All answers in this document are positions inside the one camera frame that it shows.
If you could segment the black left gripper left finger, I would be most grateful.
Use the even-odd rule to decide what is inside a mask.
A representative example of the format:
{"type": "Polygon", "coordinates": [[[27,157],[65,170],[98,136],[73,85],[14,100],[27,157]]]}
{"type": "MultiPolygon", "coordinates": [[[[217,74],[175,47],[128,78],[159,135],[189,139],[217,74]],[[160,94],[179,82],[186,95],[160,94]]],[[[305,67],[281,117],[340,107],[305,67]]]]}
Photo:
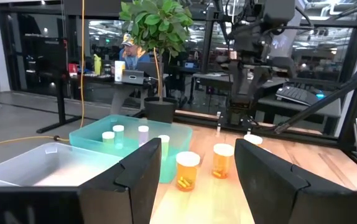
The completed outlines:
{"type": "Polygon", "coordinates": [[[149,224],[159,184],[161,139],[153,138],[80,185],[84,224],[149,224]]]}

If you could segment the small teal pill bottle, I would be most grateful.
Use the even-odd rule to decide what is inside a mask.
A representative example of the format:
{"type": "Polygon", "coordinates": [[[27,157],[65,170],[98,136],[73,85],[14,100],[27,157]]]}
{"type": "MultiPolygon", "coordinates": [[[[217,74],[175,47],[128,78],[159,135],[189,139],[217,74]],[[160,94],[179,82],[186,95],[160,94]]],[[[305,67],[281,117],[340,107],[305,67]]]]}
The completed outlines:
{"type": "Polygon", "coordinates": [[[120,124],[113,126],[113,132],[115,148],[122,149],[124,143],[124,126],[120,124]]]}

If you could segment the small yellow-green pill bottle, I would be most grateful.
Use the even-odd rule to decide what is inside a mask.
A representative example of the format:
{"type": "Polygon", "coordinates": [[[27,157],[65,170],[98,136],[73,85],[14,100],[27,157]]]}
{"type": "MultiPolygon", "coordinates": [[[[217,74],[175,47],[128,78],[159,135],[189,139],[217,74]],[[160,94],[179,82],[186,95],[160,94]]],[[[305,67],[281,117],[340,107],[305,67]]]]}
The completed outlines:
{"type": "Polygon", "coordinates": [[[103,143],[113,144],[115,138],[115,133],[113,131],[105,131],[102,133],[103,143]]]}

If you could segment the small pale green pill bottle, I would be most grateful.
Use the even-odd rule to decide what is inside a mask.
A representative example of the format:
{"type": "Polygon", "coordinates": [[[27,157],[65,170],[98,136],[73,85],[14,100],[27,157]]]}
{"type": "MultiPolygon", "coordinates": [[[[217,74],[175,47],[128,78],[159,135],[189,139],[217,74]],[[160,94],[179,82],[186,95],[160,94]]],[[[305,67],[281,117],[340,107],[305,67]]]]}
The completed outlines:
{"type": "Polygon", "coordinates": [[[162,161],[165,161],[169,156],[169,142],[170,137],[168,135],[160,135],[159,138],[161,139],[162,143],[162,161]]]}

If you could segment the small purple pill bottle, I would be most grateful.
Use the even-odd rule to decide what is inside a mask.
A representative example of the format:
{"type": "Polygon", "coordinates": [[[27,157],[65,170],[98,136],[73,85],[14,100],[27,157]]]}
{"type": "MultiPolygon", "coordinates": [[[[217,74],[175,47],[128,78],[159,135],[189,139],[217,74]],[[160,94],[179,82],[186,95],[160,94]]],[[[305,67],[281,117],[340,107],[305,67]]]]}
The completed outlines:
{"type": "Polygon", "coordinates": [[[138,131],[139,131],[139,147],[141,147],[149,140],[149,127],[145,125],[139,126],[138,131]]]}

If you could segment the large orange pill bottle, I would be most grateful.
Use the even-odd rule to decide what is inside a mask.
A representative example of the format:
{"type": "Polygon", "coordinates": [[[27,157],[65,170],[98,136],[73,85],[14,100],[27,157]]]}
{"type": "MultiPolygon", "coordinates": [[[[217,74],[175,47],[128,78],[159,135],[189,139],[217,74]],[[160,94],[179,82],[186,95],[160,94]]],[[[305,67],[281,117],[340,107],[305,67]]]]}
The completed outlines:
{"type": "Polygon", "coordinates": [[[200,156],[192,151],[183,151],[176,155],[177,178],[176,186],[181,191],[191,191],[195,188],[200,156]]]}
{"type": "Polygon", "coordinates": [[[243,136],[243,139],[257,146],[261,145],[263,142],[262,137],[254,134],[246,134],[243,136]]]}
{"type": "Polygon", "coordinates": [[[212,174],[216,178],[227,178],[230,171],[231,159],[234,156],[234,147],[229,144],[215,144],[213,146],[212,174]]]}

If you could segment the teal plastic bin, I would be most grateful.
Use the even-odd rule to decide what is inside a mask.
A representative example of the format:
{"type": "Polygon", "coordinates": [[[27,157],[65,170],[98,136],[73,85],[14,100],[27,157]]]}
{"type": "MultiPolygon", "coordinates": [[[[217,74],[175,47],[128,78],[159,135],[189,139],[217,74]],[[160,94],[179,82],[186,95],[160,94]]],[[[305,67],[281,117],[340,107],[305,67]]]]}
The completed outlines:
{"type": "Polygon", "coordinates": [[[176,155],[189,150],[193,131],[188,126],[114,114],[71,132],[69,140],[70,144],[75,147],[126,157],[139,148],[138,127],[142,125],[149,127],[149,140],[158,138],[160,135],[168,135],[170,137],[169,156],[161,163],[159,178],[160,183],[168,184],[173,181],[177,173],[176,155]],[[105,144],[102,139],[103,132],[113,131],[113,126],[119,124],[124,126],[122,149],[115,148],[114,143],[105,144]]]}

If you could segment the clear plastic bin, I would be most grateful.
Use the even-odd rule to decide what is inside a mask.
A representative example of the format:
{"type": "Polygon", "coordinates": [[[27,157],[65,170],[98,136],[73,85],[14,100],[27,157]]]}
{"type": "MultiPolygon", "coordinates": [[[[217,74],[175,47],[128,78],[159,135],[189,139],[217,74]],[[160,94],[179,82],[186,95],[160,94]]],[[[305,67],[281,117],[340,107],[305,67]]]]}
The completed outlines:
{"type": "Polygon", "coordinates": [[[79,186],[122,158],[51,142],[0,163],[0,186],[79,186]]]}

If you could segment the leafy plant in black pot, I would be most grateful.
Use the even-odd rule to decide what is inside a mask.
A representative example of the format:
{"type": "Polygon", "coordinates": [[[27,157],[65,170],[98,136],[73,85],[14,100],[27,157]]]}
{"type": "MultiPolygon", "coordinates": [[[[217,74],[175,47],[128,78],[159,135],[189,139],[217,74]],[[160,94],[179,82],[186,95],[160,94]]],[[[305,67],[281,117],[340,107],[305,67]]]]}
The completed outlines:
{"type": "Polygon", "coordinates": [[[192,14],[180,0],[130,0],[121,3],[119,18],[139,51],[153,54],[151,67],[156,69],[157,96],[144,99],[147,119],[171,123],[177,107],[175,100],[162,95],[164,53],[167,59],[177,57],[185,50],[193,25],[192,14]]]}

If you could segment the grey desk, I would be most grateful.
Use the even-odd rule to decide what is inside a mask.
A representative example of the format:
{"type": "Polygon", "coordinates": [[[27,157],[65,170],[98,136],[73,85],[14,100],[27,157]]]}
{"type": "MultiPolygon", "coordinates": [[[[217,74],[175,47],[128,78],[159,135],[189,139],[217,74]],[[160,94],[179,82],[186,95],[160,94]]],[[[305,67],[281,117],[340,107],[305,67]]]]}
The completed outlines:
{"type": "MultiPolygon", "coordinates": [[[[256,105],[257,111],[264,112],[263,121],[271,124],[274,123],[276,115],[291,118],[307,108],[308,106],[291,101],[277,100],[274,95],[261,98],[256,105]]],[[[336,121],[341,116],[341,100],[335,100],[333,103],[323,107],[306,119],[314,121],[317,116],[336,121]]]]}

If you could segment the black desk leg stand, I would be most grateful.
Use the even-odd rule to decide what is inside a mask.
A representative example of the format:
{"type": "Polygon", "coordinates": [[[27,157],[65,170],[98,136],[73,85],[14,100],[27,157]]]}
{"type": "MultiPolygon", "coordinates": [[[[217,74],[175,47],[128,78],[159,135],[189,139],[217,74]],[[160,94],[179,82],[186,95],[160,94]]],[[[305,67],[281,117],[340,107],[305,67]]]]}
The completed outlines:
{"type": "Polygon", "coordinates": [[[40,77],[49,77],[55,84],[58,122],[36,131],[38,134],[46,133],[66,124],[81,120],[80,116],[67,118],[65,113],[63,84],[70,79],[67,70],[67,45],[61,38],[39,37],[36,41],[39,48],[36,61],[36,73],[40,77]]]}

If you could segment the white cylindrical container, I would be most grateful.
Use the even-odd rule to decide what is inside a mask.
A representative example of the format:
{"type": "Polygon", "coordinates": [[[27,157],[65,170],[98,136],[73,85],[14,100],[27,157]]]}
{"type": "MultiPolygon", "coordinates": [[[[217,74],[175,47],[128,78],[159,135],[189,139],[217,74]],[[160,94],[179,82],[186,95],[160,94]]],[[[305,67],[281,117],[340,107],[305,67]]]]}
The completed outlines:
{"type": "Polygon", "coordinates": [[[116,60],[114,62],[114,80],[115,82],[122,82],[123,71],[125,70],[125,61],[116,60]]]}

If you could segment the person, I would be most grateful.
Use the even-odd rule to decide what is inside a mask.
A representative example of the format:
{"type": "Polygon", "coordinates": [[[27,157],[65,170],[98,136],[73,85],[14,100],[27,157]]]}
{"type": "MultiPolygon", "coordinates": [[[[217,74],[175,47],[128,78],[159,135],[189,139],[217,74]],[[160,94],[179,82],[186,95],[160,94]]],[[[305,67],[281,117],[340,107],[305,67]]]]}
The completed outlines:
{"type": "MultiPolygon", "coordinates": [[[[134,43],[130,34],[123,35],[121,43],[123,48],[119,52],[119,61],[125,61],[125,68],[128,70],[137,70],[138,62],[150,62],[151,58],[147,51],[134,43]]],[[[113,93],[110,114],[119,114],[124,101],[135,91],[134,86],[123,85],[117,86],[113,93]]]]}

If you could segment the yellow-green drink bottle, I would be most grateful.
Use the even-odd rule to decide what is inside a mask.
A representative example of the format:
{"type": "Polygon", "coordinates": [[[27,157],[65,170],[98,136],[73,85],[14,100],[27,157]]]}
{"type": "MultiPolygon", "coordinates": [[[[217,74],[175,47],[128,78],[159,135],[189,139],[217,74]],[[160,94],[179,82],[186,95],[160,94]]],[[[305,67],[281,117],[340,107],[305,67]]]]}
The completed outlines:
{"type": "Polygon", "coordinates": [[[97,55],[94,54],[94,73],[95,75],[101,75],[101,58],[97,55]]]}

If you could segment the black aluminium extrusion frame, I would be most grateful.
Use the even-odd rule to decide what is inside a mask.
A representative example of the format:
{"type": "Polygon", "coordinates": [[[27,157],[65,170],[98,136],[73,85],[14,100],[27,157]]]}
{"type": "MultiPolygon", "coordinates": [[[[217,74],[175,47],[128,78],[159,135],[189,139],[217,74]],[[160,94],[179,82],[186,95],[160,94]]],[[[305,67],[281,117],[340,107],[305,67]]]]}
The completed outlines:
{"type": "Polygon", "coordinates": [[[354,152],[356,150],[356,140],[354,137],[350,136],[350,132],[355,130],[355,128],[352,128],[351,125],[355,123],[357,115],[357,71],[354,72],[353,76],[348,81],[338,85],[336,91],[318,102],[305,107],[302,111],[293,115],[290,119],[279,124],[257,124],[246,119],[240,125],[233,125],[228,123],[228,119],[226,118],[227,114],[228,113],[226,111],[219,116],[195,114],[189,111],[176,111],[173,116],[173,120],[179,123],[188,123],[209,128],[213,126],[217,128],[220,127],[221,129],[236,133],[247,131],[268,138],[337,148],[343,151],[343,153],[345,153],[350,159],[355,160],[354,152]],[[350,113],[345,116],[344,127],[337,138],[323,134],[313,134],[309,128],[306,128],[304,131],[294,131],[291,129],[299,121],[315,114],[324,107],[327,107],[336,100],[344,97],[351,91],[355,93],[350,101],[352,109],[350,109],[350,113]]]}

